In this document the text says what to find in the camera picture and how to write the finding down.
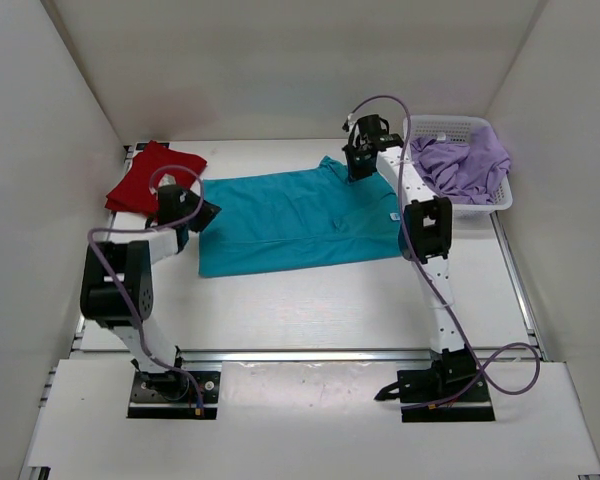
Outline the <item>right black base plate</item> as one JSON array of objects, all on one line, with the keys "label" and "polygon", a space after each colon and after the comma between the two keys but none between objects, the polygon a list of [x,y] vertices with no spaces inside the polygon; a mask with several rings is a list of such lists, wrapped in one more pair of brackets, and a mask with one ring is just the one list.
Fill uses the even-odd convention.
[{"label": "right black base plate", "polygon": [[470,357],[440,357],[426,369],[399,370],[396,380],[382,387],[374,400],[397,400],[404,423],[495,420],[488,387]]}]

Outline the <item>lavender t-shirt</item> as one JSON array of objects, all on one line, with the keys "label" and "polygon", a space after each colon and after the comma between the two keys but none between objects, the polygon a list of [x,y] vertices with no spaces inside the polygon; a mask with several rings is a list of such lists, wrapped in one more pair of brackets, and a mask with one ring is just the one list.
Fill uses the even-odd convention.
[{"label": "lavender t-shirt", "polygon": [[410,142],[414,167],[425,184],[454,204],[490,205],[511,169],[511,159],[490,126],[467,142],[421,136]]}]

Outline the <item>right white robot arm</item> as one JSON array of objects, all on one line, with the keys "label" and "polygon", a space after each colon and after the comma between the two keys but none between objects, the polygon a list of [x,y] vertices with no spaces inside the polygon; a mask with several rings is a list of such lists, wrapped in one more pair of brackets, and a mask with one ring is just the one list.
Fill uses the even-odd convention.
[{"label": "right white robot arm", "polygon": [[476,362],[452,316],[451,201],[425,184],[410,158],[408,142],[390,131],[387,120],[377,114],[357,120],[348,116],[343,130],[348,133],[343,151],[349,178],[358,181],[378,173],[399,197],[399,248],[418,273],[430,308],[429,387],[438,398],[450,400],[477,373]]}]

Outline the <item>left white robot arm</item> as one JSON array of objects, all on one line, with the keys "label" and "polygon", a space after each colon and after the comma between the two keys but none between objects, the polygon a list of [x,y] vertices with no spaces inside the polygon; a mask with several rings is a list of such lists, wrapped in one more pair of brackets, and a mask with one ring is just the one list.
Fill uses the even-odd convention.
[{"label": "left white robot arm", "polygon": [[80,309],[123,342],[148,386],[168,400],[178,400],[196,388],[197,381],[185,372],[180,349],[153,316],[152,267],[180,254],[190,235],[203,232],[221,208],[179,185],[162,186],[156,196],[157,211],[139,231],[142,239],[97,241],[94,236],[104,228],[88,233]]}]

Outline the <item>white plastic laundry basket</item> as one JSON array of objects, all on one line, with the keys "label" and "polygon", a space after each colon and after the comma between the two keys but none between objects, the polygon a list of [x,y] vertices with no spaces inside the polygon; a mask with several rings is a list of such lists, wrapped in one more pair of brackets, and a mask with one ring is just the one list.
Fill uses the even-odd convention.
[{"label": "white plastic laundry basket", "polygon": [[[490,126],[488,121],[469,116],[414,115],[403,122],[404,134],[409,142],[421,136],[434,136],[438,140],[467,142],[470,135],[479,127]],[[454,215],[458,218],[470,218],[489,215],[498,210],[506,210],[512,204],[512,194],[508,184],[508,175],[502,181],[496,202],[490,205],[453,204]]]}]

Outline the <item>red t-shirt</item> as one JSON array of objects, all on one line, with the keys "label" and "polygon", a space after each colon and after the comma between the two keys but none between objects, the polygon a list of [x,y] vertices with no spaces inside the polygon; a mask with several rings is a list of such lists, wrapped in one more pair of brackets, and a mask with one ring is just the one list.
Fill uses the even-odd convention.
[{"label": "red t-shirt", "polygon": [[149,216],[157,211],[158,203],[152,190],[158,188],[165,175],[170,175],[175,183],[189,188],[195,177],[188,171],[174,168],[156,174],[160,167],[177,165],[186,167],[201,175],[207,167],[207,161],[195,154],[171,150],[166,145],[150,141],[137,153],[130,170],[123,179],[106,195],[105,207],[113,212],[129,212]]}]

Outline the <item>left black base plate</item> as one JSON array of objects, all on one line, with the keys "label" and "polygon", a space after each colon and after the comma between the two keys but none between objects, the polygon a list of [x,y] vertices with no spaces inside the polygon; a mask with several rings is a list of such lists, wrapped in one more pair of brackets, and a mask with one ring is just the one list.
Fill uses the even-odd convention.
[{"label": "left black base plate", "polygon": [[134,379],[130,390],[129,419],[215,420],[221,387],[220,371],[190,371],[202,394],[202,407],[190,380],[182,375],[146,373],[132,361]]}]

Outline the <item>teal t-shirt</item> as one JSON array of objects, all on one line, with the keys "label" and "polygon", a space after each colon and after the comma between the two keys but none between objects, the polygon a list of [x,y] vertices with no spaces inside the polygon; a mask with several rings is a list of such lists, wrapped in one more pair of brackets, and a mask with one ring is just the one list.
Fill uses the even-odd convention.
[{"label": "teal t-shirt", "polygon": [[307,170],[207,180],[220,207],[199,236],[205,278],[365,262],[399,256],[396,194],[377,173],[352,182],[324,157]]}]

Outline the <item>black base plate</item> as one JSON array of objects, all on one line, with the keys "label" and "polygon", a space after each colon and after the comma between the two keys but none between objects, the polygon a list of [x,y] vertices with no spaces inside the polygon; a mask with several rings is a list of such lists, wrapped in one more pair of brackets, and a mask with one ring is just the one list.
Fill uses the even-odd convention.
[{"label": "black base plate", "polygon": [[130,390],[129,419],[215,420],[221,387],[220,371],[190,371],[202,394],[202,407],[190,380],[182,375],[146,373],[132,361],[134,379]]},{"label": "black base plate", "polygon": [[495,420],[488,387],[470,357],[440,357],[426,369],[399,370],[396,380],[382,387],[374,400],[397,400],[404,423]]}]

